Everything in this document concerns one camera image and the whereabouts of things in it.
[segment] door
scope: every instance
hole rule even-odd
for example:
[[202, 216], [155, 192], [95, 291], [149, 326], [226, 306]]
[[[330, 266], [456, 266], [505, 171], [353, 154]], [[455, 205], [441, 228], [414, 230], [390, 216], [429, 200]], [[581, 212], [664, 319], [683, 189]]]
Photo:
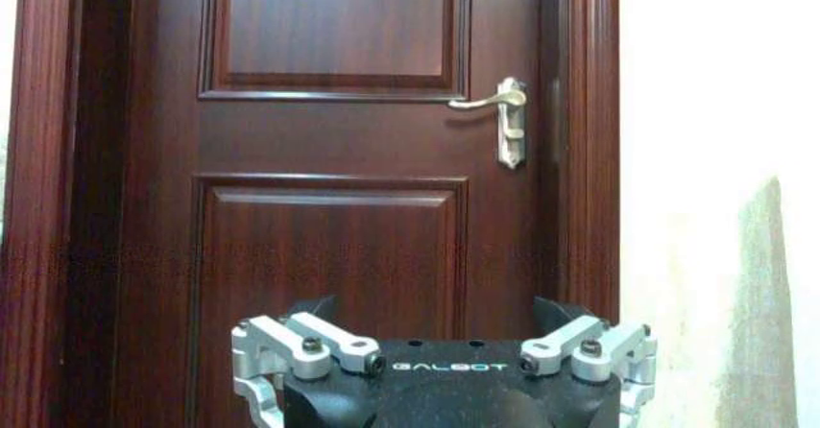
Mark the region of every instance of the door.
[[[113, 416], [244, 426], [230, 330], [524, 338], [556, 229], [548, 0], [134, 0]], [[525, 160], [499, 161], [527, 84]]]

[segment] logo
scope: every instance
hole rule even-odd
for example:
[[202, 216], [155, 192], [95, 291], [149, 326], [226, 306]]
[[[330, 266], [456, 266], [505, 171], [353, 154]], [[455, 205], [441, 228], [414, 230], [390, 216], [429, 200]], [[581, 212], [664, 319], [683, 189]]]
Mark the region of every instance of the logo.
[[434, 363], [394, 363], [394, 370], [430, 370], [434, 372], [491, 372], [501, 371], [508, 367], [507, 364], [434, 364]]

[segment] lever handle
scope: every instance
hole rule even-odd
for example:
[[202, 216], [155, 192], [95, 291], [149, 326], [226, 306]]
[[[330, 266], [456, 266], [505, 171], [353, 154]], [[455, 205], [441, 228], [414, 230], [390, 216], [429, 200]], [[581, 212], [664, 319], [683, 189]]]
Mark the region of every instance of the lever handle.
[[459, 100], [452, 100], [448, 107], [459, 110], [469, 110], [479, 109], [493, 104], [507, 104], [513, 107], [524, 107], [524, 105], [527, 105], [527, 94], [523, 90], [511, 88], [504, 92], [499, 92], [492, 97], [487, 97], [487, 99], [476, 100], [473, 102], [460, 102]]
[[499, 109], [499, 162], [516, 169], [524, 162], [527, 145], [525, 84], [516, 78], [507, 78], [499, 85], [496, 95], [473, 102], [452, 100], [448, 107], [457, 110], [479, 109], [496, 105]]

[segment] door frame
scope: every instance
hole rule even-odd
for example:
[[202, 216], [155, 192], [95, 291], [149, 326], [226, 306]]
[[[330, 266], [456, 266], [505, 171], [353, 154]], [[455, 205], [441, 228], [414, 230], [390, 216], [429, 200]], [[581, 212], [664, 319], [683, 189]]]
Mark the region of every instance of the door frame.
[[[131, 0], [18, 3], [0, 424], [82, 426], [106, 419], [95, 414], [106, 411], [111, 389], [122, 191], [99, 183], [122, 181], [125, 123], [111, 119], [125, 119], [127, 105], [129, 23], [111, 18], [130, 16]], [[544, 222], [559, 228], [552, 289], [617, 321], [619, 6], [559, 0], [557, 9], [560, 129], [549, 140], [557, 157], [539, 166], [559, 174], [557, 223]], [[85, 205], [74, 205], [79, 200]], [[73, 252], [78, 240], [99, 250]], [[90, 269], [70, 273], [70, 260]], [[79, 348], [94, 359], [67, 365]], [[69, 382], [95, 391], [83, 395]]]

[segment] bolt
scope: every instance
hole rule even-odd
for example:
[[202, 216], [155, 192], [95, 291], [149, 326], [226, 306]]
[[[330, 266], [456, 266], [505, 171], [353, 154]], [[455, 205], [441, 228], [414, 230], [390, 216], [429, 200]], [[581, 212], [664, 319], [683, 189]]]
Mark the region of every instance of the bolt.
[[322, 339], [318, 337], [305, 337], [305, 340], [302, 340], [302, 349], [309, 353], [318, 353], [322, 351]]
[[364, 362], [364, 371], [368, 375], [376, 376], [385, 370], [385, 356], [378, 353], [370, 354]]
[[601, 357], [601, 342], [597, 340], [584, 340], [581, 342], [581, 353], [593, 358]]
[[521, 356], [520, 368], [524, 373], [535, 375], [539, 373], [539, 361], [532, 356]]

